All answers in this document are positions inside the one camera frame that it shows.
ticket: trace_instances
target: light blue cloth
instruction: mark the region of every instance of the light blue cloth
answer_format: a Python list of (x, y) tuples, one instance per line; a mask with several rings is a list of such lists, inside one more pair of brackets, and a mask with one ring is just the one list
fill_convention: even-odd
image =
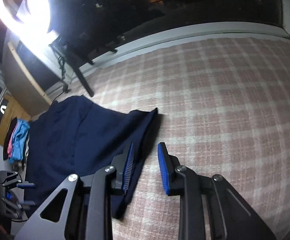
[(17, 125), (12, 137), (12, 154), (9, 163), (21, 161), (23, 159), (24, 144), (29, 130), (29, 124), (25, 120), (17, 119)]

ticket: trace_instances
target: clothing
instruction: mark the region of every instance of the clothing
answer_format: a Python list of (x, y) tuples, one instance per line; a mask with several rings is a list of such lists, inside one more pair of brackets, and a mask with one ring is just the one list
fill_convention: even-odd
[(7, 134), (5, 137), (4, 146), (3, 146), (3, 160), (8, 159), (7, 148), (8, 148), (9, 141), (11, 140), (11, 136), (13, 134), (13, 131), (16, 127), (16, 124), (17, 124), (17, 117), (15, 117), (13, 120), (11, 120), (11, 123), (9, 125), (8, 131), (7, 131)]
[(112, 198), (112, 216), (120, 217), (131, 201), (146, 156), (142, 139), (157, 115), (134, 110), (123, 114), (102, 108), (84, 96), (54, 101), (29, 129), (26, 180), (36, 188), (24, 190), (24, 200), (33, 200), (30, 216), (70, 174), (86, 176), (109, 165), (130, 141), (135, 148), (130, 187), (125, 196)]
[(29, 124), (22, 119), (17, 119), (17, 125), (12, 135), (12, 154), (9, 158), (9, 163), (21, 161), (23, 159), (24, 144), (29, 130)]
[(13, 133), (12, 133), (12, 136), (11, 136), (11, 139), (9, 140), (9, 143), (8, 143), (8, 148), (7, 148), (7, 154), (8, 154), (8, 157), (10, 158), (12, 156), (12, 150), (13, 150), (13, 137), (14, 137), (14, 134), (15, 134), (15, 130), (16, 130), (16, 127), (17, 127), (17, 124), (13, 130)]

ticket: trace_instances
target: screw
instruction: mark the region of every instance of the screw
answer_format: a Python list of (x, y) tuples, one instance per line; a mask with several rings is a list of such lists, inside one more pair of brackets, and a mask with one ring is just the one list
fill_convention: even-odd
[(220, 175), (220, 174), (215, 174), (215, 175), (213, 176), (213, 179), (214, 179), (214, 181), (218, 181), (218, 182), (220, 182), (220, 181), (223, 180), (223, 176)]
[(180, 171), (180, 172), (184, 172), (186, 169), (187, 169), (187, 167), (184, 166), (184, 165), (179, 165), (179, 166), (177, 167), (177, 170)]
[(78, 179), (78, 175), (77, 174), (71, 174), (71, 175), (68, 176), (68, 180), (70, 182), (73, 182), (73, 181), (75, 181), (77, 179)]
[(106, 172), (113, 172), (116, 168), (112, 165), (106, 166), (105, 171)]

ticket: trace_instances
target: wooden panel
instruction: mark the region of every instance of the wooden panel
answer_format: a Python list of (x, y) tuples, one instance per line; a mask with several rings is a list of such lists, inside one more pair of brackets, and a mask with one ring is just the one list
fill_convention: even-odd
[(30, 115), (19, 105), (19, 103), (10, 95), (4, 95), (4, 99), (8, 101), (7, 108), (0, 123), (0, 145), (4, 145), (5, 137), (11, 123), (15, 117), (25, 121), (30, 120)]
[(9, 92), (29, 115), (46, 111), (52, 101), (27, 70), (11, 42), (3, 59), (4, 82)]

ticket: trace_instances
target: pink and white plaid fabric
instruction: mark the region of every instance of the pink and white plaid fabric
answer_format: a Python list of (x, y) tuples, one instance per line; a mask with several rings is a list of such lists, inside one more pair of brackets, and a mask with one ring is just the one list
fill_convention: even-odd
[[(222, 174), (278, 239), (290, 230), (290, 44), (209, 39), (139, 55), (88, 77), (99, 105), (164, 115), (156, 143), (195, 172)], [(71, 95), (87, 93), (76, 82)], [(114, 239), (178, 239), (157, 147)]]

